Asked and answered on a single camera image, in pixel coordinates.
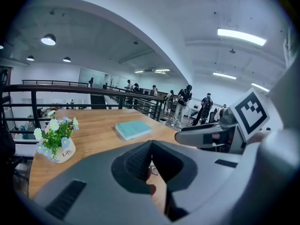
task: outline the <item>desk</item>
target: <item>desk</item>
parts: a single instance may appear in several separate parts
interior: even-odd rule
[[[63,117],[69,117],[71,119],[76,117],[78,120],[79,130],[74,131],[72,135],[72,140],[76,146],[76,152],[63,164],[51,162],[45,156],[36,152],[30,172],[30,198],[33,198],[39,189],[48,181],[76,162],[92,154],[133,143],[145,142],[147,140],[163,140],[169,143],[178,144],[174,139],[176,133],[175,130],[160,124],[134,109],[58,110],[56,112],[56,118],[63,119]],[[115,123],[135,120],[140,120],[152,127],[152,132],[128,142],[120,139],[114,131]],[[156,185],[157,190],[152,196],[152,199],[159,209],[164,211],[166,192],[165,183],[160,176],[153,174],[148,179],[147,183]]]

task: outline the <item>white flower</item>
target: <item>white flower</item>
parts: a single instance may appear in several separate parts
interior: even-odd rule
[[[77,121],[77,119],[76,119],[76,118],[73,118],[73,125],[76,125],[76,126],[78,126],[78,121]]]
[[[42,130],[40,128],[36,128],[33,134],[38,141],[42,140]]]
[[[52,119],[50,121],[50,129],[53,131],[57,131],[59,129],[58,121],[56,119]]]

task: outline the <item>book cover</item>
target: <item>book cover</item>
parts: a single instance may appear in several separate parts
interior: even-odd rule
[[[150,133],[152,130],[151,127],[142,121],[116,123],[115,129],[126,142]]]

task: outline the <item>white flower pot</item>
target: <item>white flower pot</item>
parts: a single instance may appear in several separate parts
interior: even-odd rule
[[[74,155],[75,151],[76,147],[70,138],[70,145],[67,148],[58,148],[56,151],[56,160],[53,161],[56,163],[64,163]]]

